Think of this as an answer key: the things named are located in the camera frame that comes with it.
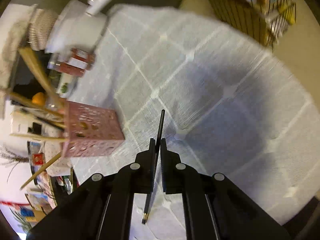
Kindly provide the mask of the black chopstick gold band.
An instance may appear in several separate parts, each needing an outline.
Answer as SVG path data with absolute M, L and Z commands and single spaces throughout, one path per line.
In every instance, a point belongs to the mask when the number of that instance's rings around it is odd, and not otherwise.
M 155 154 L 154 157 L 152 158 L 152 190 L 150 193 L 146 195 L 146 201 L 145 201 L 145 206 L 144 206 L 144 212 L 143 212 L 143 217 L 142 217 L 142 224 L 146 224 L 148 221 L 148 216 L 150 213 L 151 209 L 151 201 L 153 198 L 153 189 L 155 187 L 155 176 L 156 176 L 156 169 L 157 169 L 157 161 L 158 161 L 158 155 L 159 155 L 159 149 L 161 145 L 161 139 L 162 139 L 162 132 L 163 132 L 163 125 L 164 125 L 164 117 L 165 117 L 165 110 L 162 109 L 161 111 L 161 117 L 159 121 L 159 127 L 158 127 L 158 132 L 157 132 L 157 138 L 155 142 Z

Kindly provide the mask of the wooden chopstick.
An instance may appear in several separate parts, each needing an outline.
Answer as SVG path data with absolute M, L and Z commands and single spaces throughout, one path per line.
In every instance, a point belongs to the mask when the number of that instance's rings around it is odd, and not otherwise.
M 27 67 L 29 68 L 29 70 L 35 76 L 36 80 L 46 91 L 49 97 L 53 100 L 56 107 L 58 109 L 63 109 L 64 104 L 60 100 L 59 96 L 55 93 L 55 90 L 53 89 L 50 80 L 45 74 L 43 65 L 41 64 L 40 60 L 35 54 L 35 51 L 33 51 L 30 47 L 21 47 L 18 49 L 18 52 L 25 64 L 27 65 Z
M 21 96 L 20 94 L 17 94 L 17 93 L 15 93 L 13 91 L 10 91 L 9 89 L 1 88 L 1 91 L 3 91 L 11 99 L 13 99 L 14 101 L 17 101 L 18 103 L 24 105 L 25 107 L 39 109 L 39 110 L 42 110 L 42 111 L 47 112 L 49 114 L 52 114 L 54 116 L 57 116 L 59 118 L 63 118 L 63 114 L 60 114 L 59 112 L 56 112 L 56 111 L 49 110 L 46 107 L 36 105 L 36 104 L 32 103 L 31 100 Z
M 37 172 L 35 172 L 29 179 L 27 179 L 26 182 L 23 183 L 23 185 L 20 187 L 20 191 L 22 191 L 32 180 L 36 179 L 36 177 L 40 175 L 43 171 L 45 171 L 49 166 L 51 166 L 53 163 L 59 160 L 61 158 L 61 155 L 61 152 L 59 152 L 58 154 L 53 156 L 52 159 L 43 164 Z
M 20 138 L 27 138 L 30 140 L 38 140 L 38 141 L 58 141 L 58 142 L 64 142 L 67 139 L 66 138 L 58 138 L 58 137 L 44 137 L 41 135 L 35 135 L 35 134 L 18 134 L 18 133 L 11 133 L 10 136 L 12 137 L 20 137 Z

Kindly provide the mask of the pink perforated utensil holder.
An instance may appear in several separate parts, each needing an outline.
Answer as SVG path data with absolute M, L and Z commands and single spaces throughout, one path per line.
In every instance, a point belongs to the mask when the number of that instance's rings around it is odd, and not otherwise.
M 64 158 L 108 156 L 125 140 L 112 109 L 66 101 L 64 124 Z

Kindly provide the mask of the grey checked tablecloth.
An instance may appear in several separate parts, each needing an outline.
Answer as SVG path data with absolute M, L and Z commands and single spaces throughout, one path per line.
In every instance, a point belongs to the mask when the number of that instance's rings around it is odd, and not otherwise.
M 191 12 L 116 5 L 107 19 L 70 100 L 116 110 L 125 142 L 108 157 L 73 158 L 78 180 L 133 162 L 165 111 L 169 150 L 202 174 L 224 173 L 296 237 L 319 189 L 319 112 L 287 66 Z

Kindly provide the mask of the dotted white cloth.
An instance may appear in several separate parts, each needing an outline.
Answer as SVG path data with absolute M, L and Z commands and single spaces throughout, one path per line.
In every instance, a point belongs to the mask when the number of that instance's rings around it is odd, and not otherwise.
M 62 132 L 59 129 L 46 125 L 42 128 L 42 136 L 60 138 L 62 137 Z M 63 143 L 61 142 L 44 141 L 42 143 L 42 149 L 46 162 L 60 153 L 62 148 Z M 71 167 L 72 163 L 69 158 L 60 157 L 52 165 L 46 168 L 46 171 L 51 177 L 69 176 L 71 174 Z

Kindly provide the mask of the red tea tin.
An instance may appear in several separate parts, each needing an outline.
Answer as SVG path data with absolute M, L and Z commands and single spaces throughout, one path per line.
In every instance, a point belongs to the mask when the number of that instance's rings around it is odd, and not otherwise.
M 33 166 L 42 166 L 45 163 L 45 157 L 43 153 L 33 153 L 32 154 L 32 164 Z

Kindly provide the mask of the green squash in bowl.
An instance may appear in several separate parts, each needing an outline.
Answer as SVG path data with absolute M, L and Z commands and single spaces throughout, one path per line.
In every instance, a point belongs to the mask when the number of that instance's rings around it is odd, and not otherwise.
M 60 73 L 55 70 L 49 72 L 49 79 L 55 88 L 56 94 L 65 99 L 71 96 L 78 81 L 78 78 L 75 76 Z

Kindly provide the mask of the orange fruit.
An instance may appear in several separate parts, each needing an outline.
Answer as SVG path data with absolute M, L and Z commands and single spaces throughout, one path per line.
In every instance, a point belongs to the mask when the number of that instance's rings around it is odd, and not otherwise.
M 32 97 L 32 103 L 38 106 L 46 105 L 47 96 L 43 92 L 38 92 Z

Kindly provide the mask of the white toaster appliance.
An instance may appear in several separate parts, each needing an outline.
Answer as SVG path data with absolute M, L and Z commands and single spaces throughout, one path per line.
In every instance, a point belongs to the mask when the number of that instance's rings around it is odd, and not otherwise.
M 43 124 L 32 115 L 13 111 L 10 115 L 11 134 L 35 134 L 42 135 Z

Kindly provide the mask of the labelled red spice jar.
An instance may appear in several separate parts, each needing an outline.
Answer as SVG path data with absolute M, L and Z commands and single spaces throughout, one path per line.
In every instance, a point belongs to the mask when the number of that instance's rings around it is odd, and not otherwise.
M 78 48 L 72 48 L 66 63 L 76 68 L 90 70 L 95 63 L 95 53 L 88 53 Z

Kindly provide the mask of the white electric pot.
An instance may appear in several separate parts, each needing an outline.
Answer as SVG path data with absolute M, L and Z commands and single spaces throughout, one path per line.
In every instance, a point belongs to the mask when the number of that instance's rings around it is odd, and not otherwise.
M 64 54 L 71 48 L 93 51 L 104 34 L 107 16 L 101 11 L 112 0 L 71 0 L 58 16 L 45 52 Z

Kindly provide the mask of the woven beige basket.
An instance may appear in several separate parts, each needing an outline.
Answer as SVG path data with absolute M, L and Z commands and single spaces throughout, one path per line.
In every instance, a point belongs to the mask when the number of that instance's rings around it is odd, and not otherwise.
M 36 9 L 29 24 L 28 37 L 32 50 L 45 50 L 57 18 L 58 14 L 54 11 Z

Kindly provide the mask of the floral microwave cover cloth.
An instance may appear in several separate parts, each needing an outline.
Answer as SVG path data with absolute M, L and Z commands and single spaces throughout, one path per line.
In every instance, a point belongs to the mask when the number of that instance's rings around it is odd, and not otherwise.
M 28 32 L 37 5 L 10 3 L 1 15 L 1 88 L 10 86 L 16 66 L 17 51 Z

